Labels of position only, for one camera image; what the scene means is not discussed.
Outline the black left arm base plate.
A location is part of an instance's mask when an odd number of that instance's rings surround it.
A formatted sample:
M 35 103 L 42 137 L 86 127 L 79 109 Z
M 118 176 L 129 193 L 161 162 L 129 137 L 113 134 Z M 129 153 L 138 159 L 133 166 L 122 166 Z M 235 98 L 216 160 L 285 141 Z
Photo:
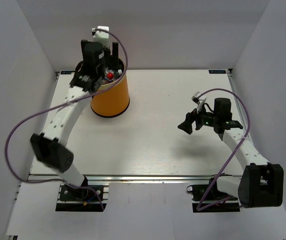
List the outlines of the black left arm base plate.
M 62 184 L 58 191 L 56 212 L 103 212 L 108 202 L 108 186 L 91 185 L 95 190 L 73 189 Z

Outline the red cap cola bottle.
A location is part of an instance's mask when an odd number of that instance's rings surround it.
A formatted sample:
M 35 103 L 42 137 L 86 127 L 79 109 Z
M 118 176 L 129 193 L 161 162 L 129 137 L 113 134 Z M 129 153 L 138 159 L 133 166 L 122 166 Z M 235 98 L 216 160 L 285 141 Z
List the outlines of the red cap cola bottle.
M 108 69 L 104 75 L 104 83 L 109 84 L 116 81 L 119 78 L 120 74 L 117 70 Z

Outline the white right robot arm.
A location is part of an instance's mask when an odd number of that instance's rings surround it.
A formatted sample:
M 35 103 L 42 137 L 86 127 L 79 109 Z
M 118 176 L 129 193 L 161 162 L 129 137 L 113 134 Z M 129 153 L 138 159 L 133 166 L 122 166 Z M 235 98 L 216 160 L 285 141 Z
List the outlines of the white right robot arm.
M 209 194 L 219 200 L 223 196 L 235 197 L 244 208 L 279 207 L 283 203 L 284 170 L 280 164 L 269 162 L 245 136 L 243 126 L 232 119 L 231 100 L 216 98 L 214 109 L 206 110 L 206 98 L 192 97 L 197 107 L 186 114 L 178 129 L 192 134 L 193 130 L 211 127 L 230 148 L 238 160 L 243 174 L 237 179 L 222 170 L 211 177 L 201 197 Z

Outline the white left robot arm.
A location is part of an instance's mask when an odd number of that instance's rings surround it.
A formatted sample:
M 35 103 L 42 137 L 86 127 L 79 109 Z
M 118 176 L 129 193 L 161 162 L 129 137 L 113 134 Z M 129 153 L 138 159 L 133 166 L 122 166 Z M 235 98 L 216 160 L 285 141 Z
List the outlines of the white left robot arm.
M 92 94 L 100 91 L 108 74 L 113 75 L 110 82 L 114 83 L 124 72 L 118 42 L 109 47 L 100 41 L 82 40 L 81 53 L 82 61 L 75 68 L 64 105 L 57 109 L 41 133 L 34 133 L 30 138 L 36 159 L 52 169 L 79 200 L 85 199 L 90 189 L 88 179 L 73 164 L 74 154 L 66 147 L 69 136 Z

